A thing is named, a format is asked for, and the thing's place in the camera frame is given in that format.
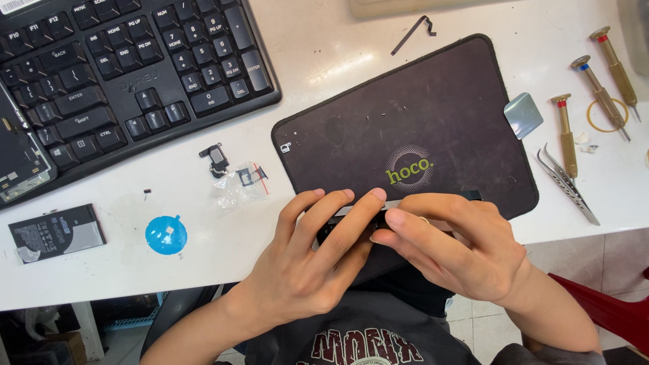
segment screwdriver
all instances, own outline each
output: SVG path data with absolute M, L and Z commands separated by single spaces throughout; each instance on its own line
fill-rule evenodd
M 620 90 L 624 102 L 629 107 L 633 108 L 638 120 L 641 121 L 640 114 L 638 114 L 638 109 L 636 108 L 638 98 L 635 96 L 635 91 L 633 91 L 633 86 L 631 85 L 631 81 L 629 81 L 629 77 L 626 75 L 626 71 L 624 71 L 624 66 L 622 66 L 620 60 L 617 59 L 615 50 L 613 50 L 613 45 L 611 45 L 611 41 L 608 39 L 607 33 L 610 30 L 611 27 L 604 27 L 599 31 L 592 33 L 591 39 L 599 42 L 604 51 L 604 55 L 609 62 L 609 69 L 611 69 L 611 75 L 613 76 L 613 80 L 615 80 L 617 90 Z
M 602 109 L 604 109 L 606 116 L 614 126 L 618 127 L 622 131 L 622 133 L 624 133 L 624 136 L 630 142 L 631 138 L 629 137 L 629 134 L 626 132 L 626 130 L 624 130 L 624 118 L 622 118 L 620 111 L 617 110 L 617 107 L 615 106 L 615 104 L 613 104 L 611 96 L 608 94 L 606 89 L 602 87 L 600 82 L 597 81 L 597 77 L 595 77 L 595 74 L 591 70 L 590 66 L 588 66 L 588 61 L 590 61 L 590 59 L 591 57 L 588 55 L 577 58 L 571 66 L 579 68 L 582 71 L 582 73 L 586 77 L 586 81 L 588 81 L 588 83 L 591 85 L 591 88 L 593 89 L 595 98 L 602 106 Z
M 553 103 L 557 103 L 559 108 L 559 118 L 561 120 L 561 149 L 563 150 L 563 164 L 566 167 L 566 173 L 574 180 L 577 177 L 577 156 L 574 153 L 574 142 L 572 132 L 570 132 L 570 122 L 568 121 L 568 107 L 566 100 L 570 94 L 559 95 L 552 98 Z

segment shift key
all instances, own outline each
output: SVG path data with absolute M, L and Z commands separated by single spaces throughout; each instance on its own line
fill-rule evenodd
M 117 119 L 112 110 L 108 107 L 99 107 L 78 116 L 60 121 L 56 124 L 58 133 L 65 140 L 69 140 L 80 134 L 93 131 L 105 125 L 115 125 Z
M 106 96 L 99 86 L 89 86 L 78 92 L 67 94 L 54 100 L 58 111 L 64 116 L 71 116 L 95 105 L 108 104 Z

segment keyboard brand logo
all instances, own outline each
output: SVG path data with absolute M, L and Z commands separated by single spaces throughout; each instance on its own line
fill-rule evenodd
M 386 174 L 390 185 L 400 192 L 415 193 L 430 185 L 433 163 L 428 150 L 418 145 L 403 145 L 387 160 Z
M 135 92 L 137 90 L 138 85 L 144 84 L 151 80 L 155 80 L 159 77 L 160 74 L 157 71 L 152 71 L 142 76 L 136 76 L 135 78 L 129 80 L 128 82 L 120 82 L 119 88 L 124 91 Z

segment black keyboard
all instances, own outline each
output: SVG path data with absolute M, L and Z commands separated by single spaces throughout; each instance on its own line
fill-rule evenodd
M 247 0 L 166 1 L 39 0 L 0 15 L 1 82 L 58 170 L 0 208 L 280 101 Z

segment hoco logo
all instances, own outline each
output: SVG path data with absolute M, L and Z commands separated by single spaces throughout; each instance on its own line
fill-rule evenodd
M 430 184 L 433 163 L 428 151 L 418 145 L 404 145 L 387 160 L 386 174 L 390 185 L 400 192 L 414 193 Z

